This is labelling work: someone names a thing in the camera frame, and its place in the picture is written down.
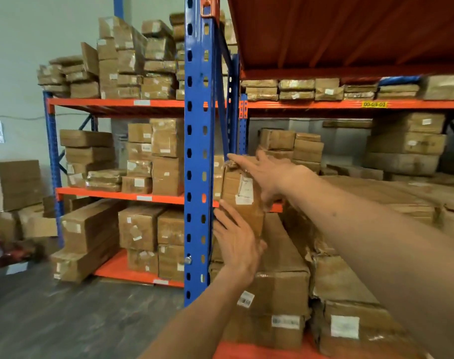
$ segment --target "white wall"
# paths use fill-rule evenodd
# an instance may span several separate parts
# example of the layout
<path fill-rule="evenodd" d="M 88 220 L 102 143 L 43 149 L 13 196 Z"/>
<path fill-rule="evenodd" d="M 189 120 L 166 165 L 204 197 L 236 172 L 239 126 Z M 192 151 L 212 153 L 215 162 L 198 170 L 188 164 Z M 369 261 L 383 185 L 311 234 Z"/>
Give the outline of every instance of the white wall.
<path fill-rule="evenodd" d="M 36 69 L 48 60 L 96 46 L 98 17 L 113 15 L 113 0 L 0 0 L 0 159 L 38 159 L 47 192 L 51 183 L 42 91 Z M 57 108 L 58 129 L 77 129 L 85 114 Z M 110 121 L 100 120 L 110 131 Z"/>

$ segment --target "concrete floor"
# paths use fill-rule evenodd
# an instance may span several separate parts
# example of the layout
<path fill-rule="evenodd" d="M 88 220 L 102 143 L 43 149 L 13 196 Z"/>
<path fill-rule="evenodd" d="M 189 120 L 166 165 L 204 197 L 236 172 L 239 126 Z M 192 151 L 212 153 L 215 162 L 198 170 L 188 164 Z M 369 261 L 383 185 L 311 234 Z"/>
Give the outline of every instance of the concrete floor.
<path fill-rule="evenodd" d="M 135 359 L 182 307 L 181 289 L 0 269 L 0 359 Z"/>

